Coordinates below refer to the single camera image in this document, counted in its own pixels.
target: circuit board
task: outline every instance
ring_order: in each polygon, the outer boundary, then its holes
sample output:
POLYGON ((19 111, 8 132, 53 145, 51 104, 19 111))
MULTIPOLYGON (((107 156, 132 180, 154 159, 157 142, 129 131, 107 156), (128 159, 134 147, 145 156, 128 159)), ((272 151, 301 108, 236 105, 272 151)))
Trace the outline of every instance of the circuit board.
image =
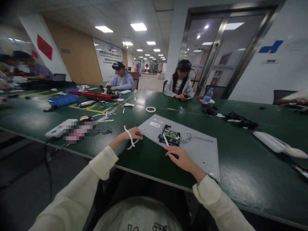
POLYGON ((162 143, 166 143, 166 141, 164 139, 164 135, 165 135, 166 140, 167 140, 169 145, 179 147, 181 134, 178 133, 178 132, 174 132, 174 131, 169 130, 168 128, 170 128, 170 127, 171 126, 169 126, 169 125, 165 125, 162 134, 160 134, 158 136, 159 141, 162 142, 162 143))

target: light blue jacket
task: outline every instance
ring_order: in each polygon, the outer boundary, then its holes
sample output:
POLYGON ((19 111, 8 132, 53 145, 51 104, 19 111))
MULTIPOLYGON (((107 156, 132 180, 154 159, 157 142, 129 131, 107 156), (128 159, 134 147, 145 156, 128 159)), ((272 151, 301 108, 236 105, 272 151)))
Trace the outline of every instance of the light blue jacket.
POLYGON ((131 74, 125 72, 122 86, 120 86, 121 79, 119 75, 114 76, 106 85, 112 84, 114 87, 118 87, 118 90, 134 90, 134 79, 131 74))

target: gray metal plate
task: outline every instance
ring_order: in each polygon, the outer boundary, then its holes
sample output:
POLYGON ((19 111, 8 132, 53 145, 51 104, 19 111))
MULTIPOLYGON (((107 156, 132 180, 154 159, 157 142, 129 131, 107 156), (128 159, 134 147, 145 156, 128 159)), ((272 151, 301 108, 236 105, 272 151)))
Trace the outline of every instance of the gray metal plate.
POLYGON ((188 138, 187 132, 190 132, 192 137, 200 137, 213 142, 204 141, 201 139, 191 139, 189 143, 180 143, 180 147, 185 148, 190 157, 197 163, 209 176, 220 181, 217 139, 189 127, 183 126, 172 120, 166 119, 154 114, 151 118, 141 124, 138 128, 142 134, 154 141, 158 145, 165 147, 166 143, 159 142, 158 136, 162 133, 165 125, 171 125, 170 130, 179 132, 181 139, 188 138))

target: plastic bottle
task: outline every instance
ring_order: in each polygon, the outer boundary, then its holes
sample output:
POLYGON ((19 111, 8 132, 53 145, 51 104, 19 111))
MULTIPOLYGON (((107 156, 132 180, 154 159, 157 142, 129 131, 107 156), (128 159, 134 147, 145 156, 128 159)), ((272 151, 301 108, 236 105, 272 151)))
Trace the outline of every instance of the plastic bottle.
POLYGON ((211 100, 212 96, 213 96, 213 92, 214 92, 214 88, 210 88, 204 95, 203 104, 208 104, 209 101, 211 100))

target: blue container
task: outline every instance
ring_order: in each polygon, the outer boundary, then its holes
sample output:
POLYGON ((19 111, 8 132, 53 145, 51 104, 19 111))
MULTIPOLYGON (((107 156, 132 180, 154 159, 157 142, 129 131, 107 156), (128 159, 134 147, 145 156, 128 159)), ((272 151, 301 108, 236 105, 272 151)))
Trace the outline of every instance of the blue container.
POLYGON ((74 91, 79 91, 79 88, 67 88, 67 89, 65 89, 66 91, 68 91, 68 90, 74 90, 74 91))
POLYGON ((58 107, 78 102, 78 98, 76 95, 67 94, 63 96, 58 96, 55 98, 47 99, 50 105, 57 105, 58 107))

